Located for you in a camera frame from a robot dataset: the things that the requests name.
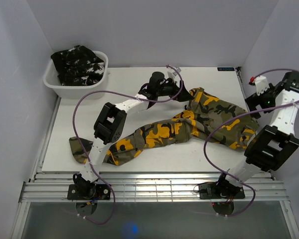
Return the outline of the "yellow green camouflage trousers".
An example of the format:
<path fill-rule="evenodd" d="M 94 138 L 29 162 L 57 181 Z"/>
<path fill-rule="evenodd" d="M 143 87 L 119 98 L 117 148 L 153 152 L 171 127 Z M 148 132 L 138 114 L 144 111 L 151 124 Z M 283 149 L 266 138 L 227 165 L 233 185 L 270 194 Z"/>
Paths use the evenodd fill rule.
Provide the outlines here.
<path fill-rule="evenodd" d="M 185 110 L 171 119 L 141 126 L 132 134 L 112 144 L 101 162 L 123 165 L 139 156 L 145 149 L 185 143 L 193 137 L 223 144 L 230 149 L 244 151 L 255 135 L 259 124 L 245 110 L 221 100 L 201 87 L 189 91 L 193 100 Z"/>

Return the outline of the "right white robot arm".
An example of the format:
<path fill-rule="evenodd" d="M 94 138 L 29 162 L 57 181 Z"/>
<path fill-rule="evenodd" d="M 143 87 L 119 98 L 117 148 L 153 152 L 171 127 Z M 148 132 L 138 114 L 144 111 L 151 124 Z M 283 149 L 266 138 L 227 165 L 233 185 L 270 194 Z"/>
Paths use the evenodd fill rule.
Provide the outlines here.
<path fill-rule="evenodd" d="M 264 126 L 248 143 L 245 161 L 219 177 L 215 192 L 221 198 L 236 195 L 243 183 L 255 174 L 278 170 L 299 147 L 299 139 L 294 131 L 299 110 L 299 72 L 286 72 L 275 86 L 265 76 L 251 78 L 250 85 L 255 86 L 256 91 L 245 102 L 252 116 L 260 118 L 257 106 L 265 113 L 274 114 L 270 124 Z"/>

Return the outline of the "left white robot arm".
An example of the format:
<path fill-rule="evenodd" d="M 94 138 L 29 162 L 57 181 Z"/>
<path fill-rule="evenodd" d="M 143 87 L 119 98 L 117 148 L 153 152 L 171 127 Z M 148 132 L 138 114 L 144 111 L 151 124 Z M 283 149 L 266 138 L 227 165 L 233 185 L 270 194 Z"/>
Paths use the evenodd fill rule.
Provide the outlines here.
<path fill-rule="evenodd" d="M 166 75 L 153 72 L 149 82 L 134 97 L 118 104 L 105 103 L 93 126 L 93 141 L 76 136 L 69 139 L 74 159 L 84 165 L 84 170 L 73 176 L 75 188 L 83 198 L 90 199 L 96 195 L 96 167 L 102 163 L 110 146 L 121 137 L 127 116 L 151 108 L 159 97 L 168 96 L 178 102 L 193 98 L 184 82 L 175 80 L 180 71 L 180 68 L 170 67 Z"/>

